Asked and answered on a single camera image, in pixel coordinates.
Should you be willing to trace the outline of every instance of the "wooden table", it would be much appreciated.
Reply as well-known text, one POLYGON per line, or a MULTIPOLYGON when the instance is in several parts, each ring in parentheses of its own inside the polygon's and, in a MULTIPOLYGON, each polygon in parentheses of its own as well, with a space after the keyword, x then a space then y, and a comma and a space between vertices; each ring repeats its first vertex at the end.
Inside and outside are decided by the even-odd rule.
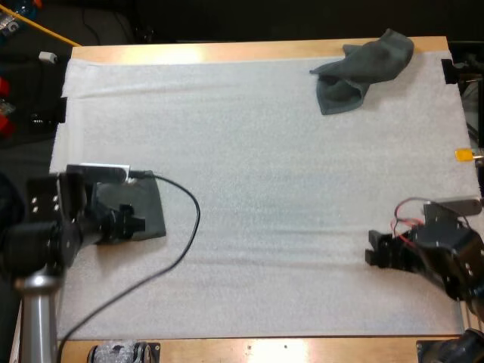
MULTIPOLYGON (((126 45, 73 49, 73 58, 105 64, 197 64, 343 55, 343 44, 372 39, 297 42, 126 45)), ((415 50, 446 51, 445 37, 412 38, 415 50)), ((418 339, 444 337, 303 337, 265 339, 156 340, 163 363, 415 363, 418 339)), ((99 342, 69 342, 63 362, 85 363, 99 342)))

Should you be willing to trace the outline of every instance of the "metal post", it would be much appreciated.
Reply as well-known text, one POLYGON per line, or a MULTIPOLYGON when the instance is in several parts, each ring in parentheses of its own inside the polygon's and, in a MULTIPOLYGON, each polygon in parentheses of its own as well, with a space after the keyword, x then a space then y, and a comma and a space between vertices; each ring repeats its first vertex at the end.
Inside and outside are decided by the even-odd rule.
POLYGON ((62 277, 44 273, 15 281, 22 294, 20 363, 55 363, 57 358, 55 294, 62 277))

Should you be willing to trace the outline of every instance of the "white foam sheet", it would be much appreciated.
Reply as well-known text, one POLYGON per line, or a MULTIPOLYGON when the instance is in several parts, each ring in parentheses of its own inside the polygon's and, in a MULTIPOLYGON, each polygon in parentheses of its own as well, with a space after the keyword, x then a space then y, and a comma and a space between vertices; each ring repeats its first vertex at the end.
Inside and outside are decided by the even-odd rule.
MULTIPOLYGON (((455 303, 423 278, 365 264, 368 230, 418 195, 478 193, 458 89, 416 54, 365 104, 322 116, 309 70, 335 58, 175 66, 71 60, 51 168, 130 164, 200 201, 193 249, 172 273, 110 307, 79 339, 455 334, 455 303)), ((67 274, 59 334, 168 265, 194 207, 160 183, 165 238, 88 247, 67 274)), ((402 213, 419 216, 418 203, 402 213)), ((482 231, 482 219, 471 224, 482 231)))

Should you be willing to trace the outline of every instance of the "gray pad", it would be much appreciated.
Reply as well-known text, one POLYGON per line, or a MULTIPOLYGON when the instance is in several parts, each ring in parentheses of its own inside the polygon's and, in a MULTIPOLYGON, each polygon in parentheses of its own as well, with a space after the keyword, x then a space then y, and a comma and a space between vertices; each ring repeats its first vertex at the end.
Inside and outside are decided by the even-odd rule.
POLYGON ((344 45, 343 50, 343 60, 310 72, 318 75, 316 95, 323 115, 360 107, 372 83, 390 81, 407 66, 414 43, 388 29, 376 42, 344 45))

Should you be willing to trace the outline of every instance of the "white connector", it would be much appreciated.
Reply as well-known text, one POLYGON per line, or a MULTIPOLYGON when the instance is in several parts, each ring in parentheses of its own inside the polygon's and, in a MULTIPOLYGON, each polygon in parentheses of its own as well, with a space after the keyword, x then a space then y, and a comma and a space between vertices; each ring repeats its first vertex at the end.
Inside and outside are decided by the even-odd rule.
POLYGON ((57 55, 55 55, 54 53, 50 53, 48 51, 41 51, 39 53, 39 60, 44 63, 56 64, 57 55))

